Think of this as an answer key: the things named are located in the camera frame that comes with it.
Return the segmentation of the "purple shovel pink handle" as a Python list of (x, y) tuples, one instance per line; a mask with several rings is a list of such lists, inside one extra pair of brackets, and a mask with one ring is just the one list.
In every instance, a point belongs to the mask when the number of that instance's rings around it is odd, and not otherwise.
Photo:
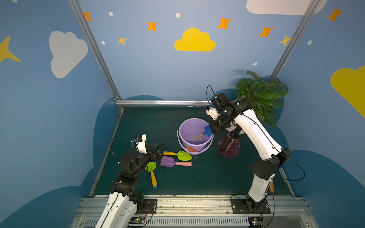
[(186, 166), (186, 167), (192, 167), (192, 162), (175, 162), (175, 160), (172, 157), (168, 157), (168, 156), (163, 156), (160, 162), (160, 165), (163, 167), (168, 167), (168, 168), (172, 168), (175, 165), (179, 165), (179, 166)]

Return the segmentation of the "green round shovel yellow handle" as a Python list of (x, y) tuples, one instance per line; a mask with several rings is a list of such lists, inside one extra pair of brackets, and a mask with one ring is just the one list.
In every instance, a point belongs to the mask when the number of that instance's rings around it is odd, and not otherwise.
[(156, 189), (158, 187), (157, 181), (156, 181), (156, 176), (154, 174), (154, 170), (156, 169), (156, 163), (155, 162), (149, 162), (145, 168), (145, 170), (147, 172), (150, 173), (151, 175), (151, 181), (152, 181), (152, 186), (154, 189)]

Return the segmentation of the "green trowel yellow handle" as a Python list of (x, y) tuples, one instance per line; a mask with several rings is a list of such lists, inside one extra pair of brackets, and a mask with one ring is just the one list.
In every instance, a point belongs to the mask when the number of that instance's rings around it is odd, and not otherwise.
[(164, 156), (177, 156), (177, 158), (179, 160), (184, 161), (184, 162), (187, 162), (187, 161), (190, 161), (193, 159), (192, 156), (185, 151), (179, 151), (177, 153), (164, 151), (163, 155)]

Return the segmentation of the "blue shovel wooden handle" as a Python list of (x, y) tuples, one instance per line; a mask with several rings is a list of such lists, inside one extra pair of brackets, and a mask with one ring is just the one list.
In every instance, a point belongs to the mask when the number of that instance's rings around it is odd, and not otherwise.
[(207, 135), (208, 137), (210, 137), (210, 136), (214, 135), (214, 133), (212, 132), (212, 130), (211, 130), (211, 128), (210, 128), (210, 126), (209, 126), (209, 125), (208, 125), (208, 126), (206, 126), (206, 127), (204, 127), (204, 132), (203, 132), (203, 133), (201, 133), (200, 135), (196, 136), (196, 137), (195, 137), (195, 139), (196, 139), (196, 140), (198, 140), (198, 139), (200, 139), (201, 137), (203, 137), (204, 135)]

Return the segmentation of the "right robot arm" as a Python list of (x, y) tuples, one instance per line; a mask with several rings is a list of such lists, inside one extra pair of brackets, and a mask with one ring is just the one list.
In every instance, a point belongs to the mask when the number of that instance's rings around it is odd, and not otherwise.
[(244, 132), (261, 158), (261, 161), (252, 166), (254, 178), (244, 202), (246, 211), (257, 213), (267, 204), (270, 184), (276, 172), (291, 156), (291, 151), (288, 148), (284, 149), (270, 136), (245, 98), (231, 101), (221, 93), (212, 99), (212, 104), (213, 107), (206, 110), (207, 115), (212, 118), (209, 122), (212, 133), (234, 127), (226, 139), (218, 145), (219, 152), (232, 147), (233, 140)]

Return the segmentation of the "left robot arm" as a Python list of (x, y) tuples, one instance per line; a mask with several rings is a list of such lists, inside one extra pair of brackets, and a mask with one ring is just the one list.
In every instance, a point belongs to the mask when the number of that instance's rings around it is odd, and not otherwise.
[(131, 218), (144, 207), (144, 195), (136, 191), (139, 174), (150, 162), (162, 158), (165, 144), (146, 147), (146, 154), (125, 152), (119, 163), (120, 172), (112, 182), (111, 192), (100, 216), (97, 228), (127, 228)]

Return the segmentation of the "white ribbed plant pot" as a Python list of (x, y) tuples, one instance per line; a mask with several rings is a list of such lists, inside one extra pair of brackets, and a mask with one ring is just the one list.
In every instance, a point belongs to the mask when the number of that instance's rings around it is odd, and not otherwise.
[(258, 126), (257, 117), (253, 109), (247, 104), (233, 109), (233, 106), (226, 108), (229, 123), (226, 124), (225, 130), (229, 133), (239, 129), (239, 135), (253, 133)]

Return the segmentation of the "purple plastic bucket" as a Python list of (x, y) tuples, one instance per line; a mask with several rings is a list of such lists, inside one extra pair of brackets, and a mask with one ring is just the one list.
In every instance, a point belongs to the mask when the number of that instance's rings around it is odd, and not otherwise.
[(181, 123), (177, 130), (177, 139), (182, 149), (190, 155), (199, 155), (206, 152), (213, 143), (214, 135), (202, 135), (209, 124), (199, 118), (190, 118)]

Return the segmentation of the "green artificial plant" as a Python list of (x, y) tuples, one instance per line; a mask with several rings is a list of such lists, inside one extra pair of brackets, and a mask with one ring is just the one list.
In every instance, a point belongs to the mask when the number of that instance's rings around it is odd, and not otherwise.
[(264, 80), (254, 71), (247, 70), (246, 73), (251, 77), (238, 81), (237, 97), (245, 98), (260, 121), (275, 126), (278, 121), (276, 110), (284, 107), (289, 88), (278, 80)]

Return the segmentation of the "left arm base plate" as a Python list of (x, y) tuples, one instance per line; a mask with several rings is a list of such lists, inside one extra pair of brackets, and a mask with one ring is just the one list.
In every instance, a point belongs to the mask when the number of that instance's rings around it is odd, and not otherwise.
[(122, 209), (122, 215), (126, 214), (146, 214), (148, 212), (148, 215), (150, 214), (156, 214), (157, 211), (157, 199), (144, 199), (143, 202), (139, 202), (138, 204), (128, 201), (124, 206), (119, 206), (119, 208)]

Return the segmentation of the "aluminium back rail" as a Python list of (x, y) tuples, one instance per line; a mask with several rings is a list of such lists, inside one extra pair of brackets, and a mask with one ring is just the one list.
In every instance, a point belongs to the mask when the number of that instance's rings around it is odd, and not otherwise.
[(208, 101), (193, 100), (117, 100), (117, 105), (174, 105), (174, 106), (202, 106), (209, 105)]

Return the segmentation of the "aluminium rail frame front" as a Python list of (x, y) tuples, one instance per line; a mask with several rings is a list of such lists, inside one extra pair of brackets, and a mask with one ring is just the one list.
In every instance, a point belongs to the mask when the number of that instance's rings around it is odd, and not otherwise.
[(286, 195), (267, 197), (267, 204), (256, 214), (243, 212), (234, 202), (243, 195), (150, 195), (145, 197), (153, 215), (140, 212), (133, 219), (143, 224), (131, 228), (247, 228), (252, 218), (263, 218), (265, 228), (317, 228), (318, 224), (305, 198)]

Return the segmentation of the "right aluminium post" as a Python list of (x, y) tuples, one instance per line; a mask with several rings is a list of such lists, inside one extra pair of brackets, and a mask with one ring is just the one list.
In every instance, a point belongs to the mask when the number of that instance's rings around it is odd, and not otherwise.
[(274, 81), (278, 78), (281, 71), (283, 70), (285, 64), (290, 58), (292, 52), (294, 51), (296, 45), (298, 44), (301, 36), (305, 32), (306, 28), (310, 24), (313, 16), (315, 15), (315, 11), (317, 6), (319, 5), (320, 0), (311, 0), (307, 9), (304, 11), (302, 18), (300, 19), (297, 27), (295, 28), (291, 40), (289, 44), (285, 47), (277, 65), (275, 66), (272, 74), (269, 77), (269, 81)]

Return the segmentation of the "aluminium post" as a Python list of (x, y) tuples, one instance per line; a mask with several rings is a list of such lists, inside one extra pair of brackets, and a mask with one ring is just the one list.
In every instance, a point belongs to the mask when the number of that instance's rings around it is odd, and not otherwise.
[(106, 79), (106, 82), (115, 98), (115, 104), (120, 108), (120, 110), (123, 112), (124, 109), (125, 109), (125, 106), (122, 105), (122, 104), (117, 104), (117, 101), (120, 101), (122, 100), (121, 99), (121, 96), (120, 96), (120, 93), (116, 87), (116, 84), (115, 84), (115, 81), (106, 65), (106, 62), (105, 62), (105, 59), (103, 58), (102, 56), (102, 53), (100, 51), (100, 48), (98, 47), (98, 44), (97, 44), (97, 41), (92, 33), (92, 30), (87, 22), (87, 19), (85, 17), (85, 14), (83, 12), (83, 9), (81, 7), (81, 4), (79, 1), (77, 0), (68, 0), (71, 8), (72, 8), (72, 11), (74, 13), (74, 15), (76, 16), (78, 22), (79, 22), (79, 25), (81, 26), (82, 28), (82, 31), (91, 47), (91, 50), (99, 64), (99, 67)]
[(300, 19), (297, 27), (295, 28), (291, 40), (289, 44), (285, 47), (277, 65), (275, 66), (272, 74), (269, 77), (269, 81), (274, 81), (278, 78), (281, 71), (283, 70), (285, 64), (290, 58), (292, 52), (294, 51), (296, 45), (298, 44), (301, 36), (305, 32), (306, 28), (310, 24), (313, 16), (315, 15), (315, 11), (317, 6), (319, 5), (320, 0), (311, 0), (307, 9), (304, 11), (302, 18)]

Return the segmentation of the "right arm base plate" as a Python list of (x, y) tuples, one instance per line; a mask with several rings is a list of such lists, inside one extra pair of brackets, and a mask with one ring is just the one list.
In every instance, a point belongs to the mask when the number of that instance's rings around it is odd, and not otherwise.
[(255, 202), (251, 199), (231, 199), (233, 214), (271, 214), (267, 200)]

